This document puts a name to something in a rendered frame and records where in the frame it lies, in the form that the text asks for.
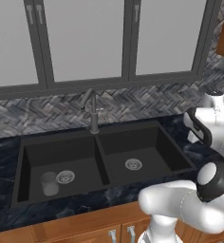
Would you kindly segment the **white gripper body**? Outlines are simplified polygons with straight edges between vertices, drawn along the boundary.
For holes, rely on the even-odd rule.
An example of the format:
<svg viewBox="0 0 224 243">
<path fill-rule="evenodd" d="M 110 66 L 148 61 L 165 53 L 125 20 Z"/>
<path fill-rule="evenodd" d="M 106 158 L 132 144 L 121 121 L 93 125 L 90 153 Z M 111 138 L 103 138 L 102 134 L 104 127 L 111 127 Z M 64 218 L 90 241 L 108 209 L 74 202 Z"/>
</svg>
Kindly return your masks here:
<svg viewBox="0 0 224 243">
<path fill-rule="evenodd" d="M 189 134 L 188 134 L 188 137 L 187 137 L 187 140 L 190 142 L 190 143 L 196 143 L 199 141 L 199 138 L 193 133 L 192 130 L 189 131 Z"/>
</svg>

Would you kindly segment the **dark grey tap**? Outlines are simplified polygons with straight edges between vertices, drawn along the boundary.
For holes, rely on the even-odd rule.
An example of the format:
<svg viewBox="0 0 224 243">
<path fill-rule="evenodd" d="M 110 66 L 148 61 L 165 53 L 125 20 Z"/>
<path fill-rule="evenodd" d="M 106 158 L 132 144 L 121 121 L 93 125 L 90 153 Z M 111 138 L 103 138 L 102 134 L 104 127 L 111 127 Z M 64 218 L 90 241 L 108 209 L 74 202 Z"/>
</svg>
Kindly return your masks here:
<svg viewBox="0 0 224 243">
<path fill-rule="evenodd" d="M 100 132 L 98 127 L 98 112 L 96 110 L 96 94 L 92 88 L 89 88 L 82 98 L 80 107 L 84 109 L 88 100 L 91 100 L 91 112 L 90 112 L 90 133 L 98 134 Z"/>
</svg>

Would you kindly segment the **round silver sink drain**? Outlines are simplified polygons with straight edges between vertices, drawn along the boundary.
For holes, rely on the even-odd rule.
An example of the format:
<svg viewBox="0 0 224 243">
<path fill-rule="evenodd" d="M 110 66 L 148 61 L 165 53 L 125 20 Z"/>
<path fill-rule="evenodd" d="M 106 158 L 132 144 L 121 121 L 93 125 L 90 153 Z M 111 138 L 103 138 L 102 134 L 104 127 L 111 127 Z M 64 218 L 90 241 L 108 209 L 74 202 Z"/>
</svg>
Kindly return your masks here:
<svg viewBox="0 0 224 243">
<path fill-rule="evenodd" d="M 61 171 L 56 176 L 56 181 L 60 184 L 68 184 L 75 179 L 75 173 L 69 170 Z"/>
<path fill-rule="evenodd" d="M 142 163 L 138 159 L 128 159 L 124 165 L 128 170 L 131 171 L 138 171 L 142 168 Z"/>
</svg>

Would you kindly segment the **grey framed window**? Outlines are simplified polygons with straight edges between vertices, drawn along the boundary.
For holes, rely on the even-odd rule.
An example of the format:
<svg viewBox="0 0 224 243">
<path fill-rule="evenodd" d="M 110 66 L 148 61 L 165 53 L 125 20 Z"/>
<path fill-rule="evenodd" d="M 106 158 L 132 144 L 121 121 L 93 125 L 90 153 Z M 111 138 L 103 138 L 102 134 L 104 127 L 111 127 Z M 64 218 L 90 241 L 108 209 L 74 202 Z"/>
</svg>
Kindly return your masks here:
<svg viewBox="0 0 224 243">
<path fill-rule="evenodd" d="M 0 100 L 198 81 L 220 4 L 0 0 Z"/>
</svg>

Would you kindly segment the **wooden cupboard door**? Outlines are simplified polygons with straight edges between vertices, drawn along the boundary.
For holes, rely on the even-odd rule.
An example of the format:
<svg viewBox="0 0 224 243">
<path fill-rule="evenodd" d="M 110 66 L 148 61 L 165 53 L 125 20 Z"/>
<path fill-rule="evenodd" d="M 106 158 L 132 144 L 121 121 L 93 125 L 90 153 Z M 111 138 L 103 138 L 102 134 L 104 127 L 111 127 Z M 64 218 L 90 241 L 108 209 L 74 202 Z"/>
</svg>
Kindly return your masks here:
<svg viewBox="0 0 224 243">
<path fill-rule="evenodd" d="M 112 243 L 111 236 L 108 235 L 108 232 L 111 230 L 116 230 L 117 243 L 120 243 L 121 225 L 109 226 L 83 234 L 59 236 L 41 243 Z"/>
<path fill-rule="evenodd" d="M 138 243 L 141 234 L 147 229 L 149 225 L 149 221 L 150 221 L 149 218 L 143 218 L 143 219 L 132 220 L 123 223 L 121 225 L 121 243 L 130 243 L 131 241 L 131 236 L 127 232 L 128 226 L 135 226 L 135 233 L 136 233 L 135 243 Z"/>
</svg>

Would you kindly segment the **clear glass cup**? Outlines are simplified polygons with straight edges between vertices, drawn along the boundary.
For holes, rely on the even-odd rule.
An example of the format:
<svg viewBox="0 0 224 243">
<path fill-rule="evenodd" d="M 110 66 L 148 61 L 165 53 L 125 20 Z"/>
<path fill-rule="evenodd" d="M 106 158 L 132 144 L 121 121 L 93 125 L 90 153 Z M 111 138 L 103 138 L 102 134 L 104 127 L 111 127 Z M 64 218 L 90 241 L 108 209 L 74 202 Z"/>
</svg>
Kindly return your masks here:
<svg viewBox="0 0 224 243">
<path fill-rule="evenodd" d="M 54 172 L 46 172 L 41 175 L 41 184 L 45 196 L 55 196 L 59 193 L 59 185 Z"/>
</svg>

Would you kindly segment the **black double basin sink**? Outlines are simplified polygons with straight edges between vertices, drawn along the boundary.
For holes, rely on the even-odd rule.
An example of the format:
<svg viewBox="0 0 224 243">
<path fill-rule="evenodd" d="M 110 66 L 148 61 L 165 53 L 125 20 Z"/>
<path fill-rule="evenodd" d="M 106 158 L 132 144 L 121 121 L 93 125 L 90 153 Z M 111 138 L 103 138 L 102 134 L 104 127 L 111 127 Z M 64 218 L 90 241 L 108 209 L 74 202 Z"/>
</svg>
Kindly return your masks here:
<svg viewBox="0 0 224 243">
<path fill-rule="evenodd" d="M 140 160 L 142 168 L 128 170 L 128 159 Z M 46 172 L 75 173 L 72 182 L 58 183 L 56 199 L 195 169 L 158 121 L 110 125 L 96 135 L 79 130 L 22 139 L 10 206 L 49 200 L 41 184 Z"/>
</svg>

